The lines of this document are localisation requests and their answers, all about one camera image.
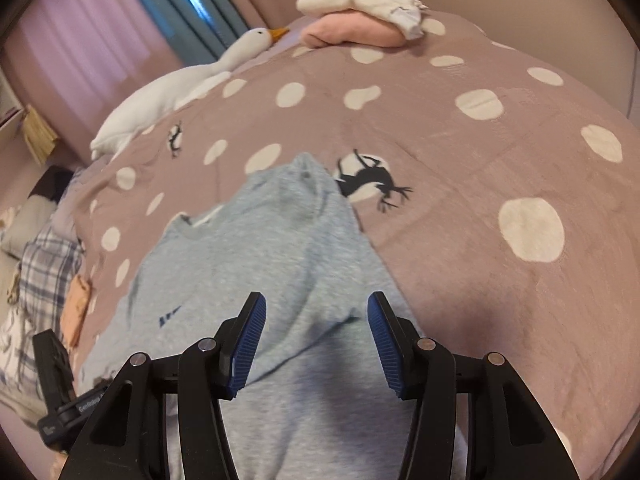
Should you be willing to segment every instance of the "stuffed goose toy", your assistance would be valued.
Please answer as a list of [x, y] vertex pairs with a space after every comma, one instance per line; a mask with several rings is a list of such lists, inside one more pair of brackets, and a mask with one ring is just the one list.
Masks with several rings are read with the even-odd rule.
[[90, 145], [92, 160], [105, 154], [119, 155], [133, 136], [228, 79], [233, 70], [268, 50], [288, 31], [288, 28], [253, 28], [240, 36], [217, 62], [181, 68], [136, 90], [102, 124]]

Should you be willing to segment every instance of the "goose beak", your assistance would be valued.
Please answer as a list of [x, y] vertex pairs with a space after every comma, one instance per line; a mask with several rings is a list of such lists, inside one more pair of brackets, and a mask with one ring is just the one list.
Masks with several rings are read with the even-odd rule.
[[271, 34], [273, 43], [277, 43], [288, 31], [289, 29], [287, 27], [272, 28], [269, 30], [269, 34]]

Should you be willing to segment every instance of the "pink polka dot duvet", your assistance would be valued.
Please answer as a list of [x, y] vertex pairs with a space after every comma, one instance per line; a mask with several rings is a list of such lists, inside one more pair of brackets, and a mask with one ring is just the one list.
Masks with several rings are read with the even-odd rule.
[[407, 46], [292, 46], [145, 131], [75, 211], [94, 296], [76, 367], [178, 215], [311, 153], [422, 329], [514, 364], [582, 478], [640, 399], [640, 134], [562, 71], [431, 12]]

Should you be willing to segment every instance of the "blue curtain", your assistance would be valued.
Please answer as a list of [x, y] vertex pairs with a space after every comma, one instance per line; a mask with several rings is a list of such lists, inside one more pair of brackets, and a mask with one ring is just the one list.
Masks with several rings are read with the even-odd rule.
[[213, 63], [248, 27], [230, 0], [140, 0], [182, 62]]

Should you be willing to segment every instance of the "blue logo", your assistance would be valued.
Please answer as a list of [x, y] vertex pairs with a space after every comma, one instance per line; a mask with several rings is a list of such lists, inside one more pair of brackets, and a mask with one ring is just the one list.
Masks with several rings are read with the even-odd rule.
[[178, 306], [176, 308], [174, 308], [171, 312], [169, 312], [168, 314], [164, 314], [164, 316], [160, 316], [160, 319], [158, 320], [160, 322], [160, 328], [162, 328], [163, 326], [166, 325], [166, 322], [169, 321], [171, 319], [171, 316], [173, 316], [176, 312], [178, 312], [180, 309], [182, 308], [182, 306]]

